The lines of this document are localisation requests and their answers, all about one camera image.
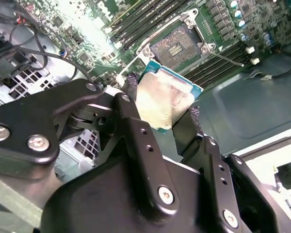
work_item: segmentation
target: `black cable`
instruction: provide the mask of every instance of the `black cable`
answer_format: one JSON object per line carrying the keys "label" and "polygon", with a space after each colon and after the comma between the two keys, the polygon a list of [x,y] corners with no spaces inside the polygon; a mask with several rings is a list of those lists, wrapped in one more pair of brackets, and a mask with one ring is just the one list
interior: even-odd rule
{"label": "black cable", "polygon": [[[12,43],[13,35],[14,35],[16,29],[17,29],[18,27],[20,27],[20,26],[22,26],[22,25],[26,25],[26,24],[27,24],[26,22],[23,22],[23,23],[19,23],[19,24],[15,25],[15,26],[13,27],[13,29],[11,30],[11,33],[10,33],[10,38],[9,38],[9,42],[10,42],[10,43]],[[22,45],[28,44],[28,43],[32,42],[32,41],[34,40],[34,38],[35,38],[35,35],[33,35],[33,36],[30,37],[28,40],[26,40],[25,42],[22,42],[22,43],[20,43],[20,44],[4,46],[4,47],[0,48],[0,53],[1,53],[1,52],[4,52],[4,51],[6,51],[6,50],[9,50],[9,49],[11,49],[11,48],[13,48],[14,46],[22,46]]]}
{"label": "black cable", "polygon": [[[280,51],[280,50],[276,50],[275,52],[291,58],[291,52]],[[266,78],[266,79],[280,79],[280,78],[284,78],[284,77],[288,76],[289,74],[291,74],[291,69],[289,69],[285,73],[278,74],[278,75],[265,74],[260,70],[252,70],[251,73],[249,74],[248,78],[254,78],[254,77],[259,75],[259,76],[263,76],[263,79],[264,78]]]}
{"label": "black cable", "polygon": [[[41,42],[40,42],[40,40],[39,40],[39,32],[37,31],[37,29],[35,29],[36,31],[35,31],[35,33],[34,33],[34,35],[35,35],[35,41],[36,41],[36,43],[37,43],[37,46],[38,46],[38,48],[39,48],[39,50],[41,51],[41,52],[45,52],[45,50],[44,50],[44,48],[43,48],[43,46],[41,45]],[[32,70],[33,71],[39,71],[39,70],[43,70],[45,67],[47,67],[47,65],[48,65],[48,63],[49,63],[49,58],[47,57],[47,56],[42,56],[43,57],[43,66],[42,67],[40,67],[40,68],[35,68],[35,67],[32,67]]]}
{"label": "black cable", "polygon": [[78,69],[75,67],[74,68],[74,73],[73,73],[73,75],[71,76],[71,78],[69,79],[69,81],[72,81],[75,77],[76,77],[76,75],[78,74]]}
{"label": "black cable", "polygon": [[[281,51],[281,52],[279,52],[279,54],[283,54],[283,55],[285,55],[287,57],[291,57],[291,52]],[[287,76],[289,74],[291,74],[291,69],[288,70],[287,72],[283,73],[283,74],[272,76],[272,79],[279,79],[279,78],[285,77],[285,76]]]}
{"label": "black cable", "polygon": [[0,13],[0,23],[3,23],[3,24],[14,24],[14,23],[17,22],[17,19],[18,19],[17,15],[15,17],[9,17],[9,16],[7,16],[5,14]]}
{"label": "black cable", "polygon": [[26,49],[26,48],[23,48],[23,47],[15,47],[13,48],[13,50],[17,50],[17,51],[22,51],[22,52],[25,52],[25,53],[32,53],[32,54],[37,54],[37,55],[42,55],[42,56],[48,56],[48,57],[53,57],[53,58],[56,58],[56,59],[60,59],[60,60],[63,60],[71,65],[73,65],[75,68],[77,68],[88,80],[91,81],[92,77],[87,73],[87,71],[82,67],[80,66],[79,64],[76,64],[75,62],[69,60],[69,59],[66,59],[66,58],[63,58],[59,55],[56,55],[56,54],[53,54],[53,53],[48,53],[48,52],[40,52],[40,51],[35,51],[35,50],[29,50],[29,49]]}

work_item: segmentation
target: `white surface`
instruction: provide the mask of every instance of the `white surface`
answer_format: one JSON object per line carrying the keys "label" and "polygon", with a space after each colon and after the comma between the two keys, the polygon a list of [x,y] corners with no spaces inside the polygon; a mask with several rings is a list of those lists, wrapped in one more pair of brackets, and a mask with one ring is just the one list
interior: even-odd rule
{"label": "white surface", "polygon": [[260,63],[260,59],[259,58],[252,58],[250,59],[251,64],[256,65],[258,63]]}
{"label": "white surface", "polygon": [[252,54],[254,51],[255,51],[255,48],[254,48],[253,46],[251,46],[251,47],[247,47],[247,48],[246,48],[246,52],[247,52],[248,54]]}

